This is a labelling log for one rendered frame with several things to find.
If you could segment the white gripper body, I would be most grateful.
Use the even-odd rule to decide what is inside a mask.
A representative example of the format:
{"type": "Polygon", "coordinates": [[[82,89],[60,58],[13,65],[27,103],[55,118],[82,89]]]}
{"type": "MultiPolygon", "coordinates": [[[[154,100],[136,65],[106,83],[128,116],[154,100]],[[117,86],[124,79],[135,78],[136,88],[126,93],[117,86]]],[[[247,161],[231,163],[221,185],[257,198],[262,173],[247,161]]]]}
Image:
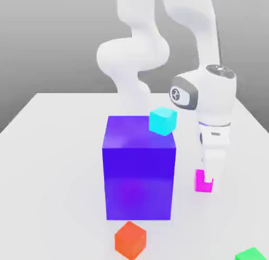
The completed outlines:
{"type": "Polygon", "coordinates": [[[227,151],[225,148],[202,147],[203,164],[206,172],[222,172],[227,151]]]}

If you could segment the small magenta cube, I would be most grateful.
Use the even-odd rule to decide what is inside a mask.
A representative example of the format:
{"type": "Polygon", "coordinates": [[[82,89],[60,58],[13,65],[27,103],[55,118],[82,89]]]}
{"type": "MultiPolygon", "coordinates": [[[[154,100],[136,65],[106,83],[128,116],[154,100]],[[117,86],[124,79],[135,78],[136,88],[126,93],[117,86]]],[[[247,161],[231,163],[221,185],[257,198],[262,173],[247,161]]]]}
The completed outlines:
{"type": "Polygon", "coordinates": [[[194,189],[196,192],[211,193],[213,188],[213,180],[205,182],[204,170],[196,169],[194,179],[194,189]]]}

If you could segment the small cyan cube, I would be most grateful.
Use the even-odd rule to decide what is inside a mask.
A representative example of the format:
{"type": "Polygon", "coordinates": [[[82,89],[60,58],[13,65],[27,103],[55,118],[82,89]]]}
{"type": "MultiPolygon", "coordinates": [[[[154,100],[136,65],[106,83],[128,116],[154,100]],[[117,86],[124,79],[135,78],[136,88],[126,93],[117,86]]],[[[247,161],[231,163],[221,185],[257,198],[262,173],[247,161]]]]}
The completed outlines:
{"type": "Polygon", "coordinates": [[[162,136],[169,135],[176,129],[177,114],[165,107],[154,109],[149,115],[149,130],[162,136]]]}

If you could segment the large purple box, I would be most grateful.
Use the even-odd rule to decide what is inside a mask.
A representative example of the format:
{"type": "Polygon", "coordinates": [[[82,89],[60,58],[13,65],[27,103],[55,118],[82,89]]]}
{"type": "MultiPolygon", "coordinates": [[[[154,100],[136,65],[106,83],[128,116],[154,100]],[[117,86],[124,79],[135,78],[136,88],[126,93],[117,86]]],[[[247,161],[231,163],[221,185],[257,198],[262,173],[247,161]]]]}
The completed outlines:
{"type": "Polygon", "coordinates": [[[171,218],[176,145],[148,116],[109,116],[102,145],[108,220],[171,218]]]}

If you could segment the small green cube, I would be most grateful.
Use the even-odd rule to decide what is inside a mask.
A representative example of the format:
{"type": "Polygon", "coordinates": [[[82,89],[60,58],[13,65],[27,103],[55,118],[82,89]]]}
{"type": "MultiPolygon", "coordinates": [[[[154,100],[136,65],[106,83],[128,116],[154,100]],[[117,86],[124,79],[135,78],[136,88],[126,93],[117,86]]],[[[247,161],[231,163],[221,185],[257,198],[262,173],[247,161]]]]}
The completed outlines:
{"type": "Polygon", "coordinates": [[[256,247],[252,247],[236,254],[234,260],[267,260],[267,259],[256,247]]]}

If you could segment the small orange cube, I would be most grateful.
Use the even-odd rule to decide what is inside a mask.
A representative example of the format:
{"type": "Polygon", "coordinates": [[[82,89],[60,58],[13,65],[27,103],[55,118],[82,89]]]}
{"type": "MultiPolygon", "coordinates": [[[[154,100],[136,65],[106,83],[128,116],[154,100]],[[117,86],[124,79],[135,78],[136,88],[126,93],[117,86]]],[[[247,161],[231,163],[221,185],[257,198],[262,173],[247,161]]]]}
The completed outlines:
{"type": "Polygon", "coordinates": [[[145,249],[147,231],[131,221],[115,234],[115,250],[128,260],[135,260],[145,249]]]}

